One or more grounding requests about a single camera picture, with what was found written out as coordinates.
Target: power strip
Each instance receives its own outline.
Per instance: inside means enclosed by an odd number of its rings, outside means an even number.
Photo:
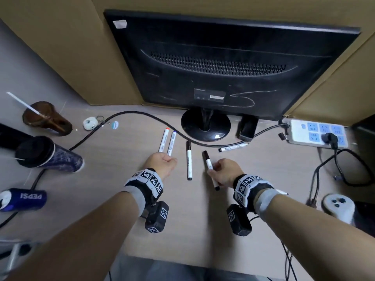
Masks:
[[[344,126],[298,119],[290,121],[287,140],[292,144],[331,148],[322,140],[322,135],[329,132],[335,134],[339,139],[339,149],[348,147]]]

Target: monitor vent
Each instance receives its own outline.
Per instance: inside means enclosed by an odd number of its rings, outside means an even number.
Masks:
[[[286,65],[227,62],[157,52],[151,52],[150,56],[156,61],[176,68],[214,75],[239,77],[266,76],[281,73],[286,68]]]

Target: blue outlet socket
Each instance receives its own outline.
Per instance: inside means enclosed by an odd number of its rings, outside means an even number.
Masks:
[[[344,135],[344,131],[342,126],[339,125],[331,125],[332,133],[335,135]]]
[[[312,123],[312,122],[307,122],[307,129],[309,131],[318,132],[318,124],[317,123]]]
[[[312,132],[309,132],[309,140],[311,142],[320,142],[320,135],[319,133],[312,133]]]
[[[344,146],[345,145],[345,139],[344,136],[337,136],[338,144]]]
[[[319,129],[321,133],[328,133],[331,132],[328,124],[319,124]]]

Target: desk surface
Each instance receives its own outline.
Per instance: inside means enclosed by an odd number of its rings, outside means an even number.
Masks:
[[[87,135],[81,126],[85,118],[108,117],[124,107],[114,110],[111,107],[66,108],[63,116],[73,123],[73,132],[67,137],[53,139],[69,148]],[[154,112],[179,130],[182,130],[182,113],[181,110]],[[110,125],[105,125],[76,149],[85,159],[83,170],[76,174],[46,173],[38,185],[39,189],[48,192],[45,207],[21,213],[2,230],[3,234],[45,241],[117,193],[124,182],[141,169],[146,158],[158,150],[165,126],[136,114],[122,115],[116,120],[118,129],[112,130]],[[259,123],[257,131],[271,124]],[[217,144],[236,141],[236,129],[237,122],[232,121],[230,134]],[[312,173],[320,164],[317,149],[281,141],[277,136],[281,131],[281,128],[271,130],[255,138],[246,148],[223,153],[217,148],[193,145],[192,181],[186,179],[185,140],[177,136],[172,155],[179,163],[165,180],[161,197],[170,206],[166,227],[160,234],[150,234],[144,229],[144,219],[139,218],[122,250],[138,257],[284,278],[285,253],[279,239],[260,219],[252,222],[253,231],[249,236],[238,237],[232,233],[226,208],[234,203],[233,190],[214,191],[202,158],[202,151],[207,149],[212,161],[224,157],[235,160],[244,172],[267,179],[276,188],[290,193],[292,198],[305,202]],[[330,156],[329,152],[325,150],[322,156]],[[27,185],[31,185],[38,172],[31,173]],[[329,171],[321,171],[319,200],[334,192],[342,192],[342,186],[335,183]],[[296,260],[293,265],[299,280],[311,280]]]

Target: brown translucent container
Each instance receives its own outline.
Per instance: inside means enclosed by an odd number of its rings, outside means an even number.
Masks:
[[[33,103],[31,107],[43,114],[45,118],[30,109],[26,109],[22,115],[22,120],[26,125],[52,129],[61,136],[66,136],[72,132],[72,124],[56,112],[53,104],[47,101],[38,101],[37,103]]]

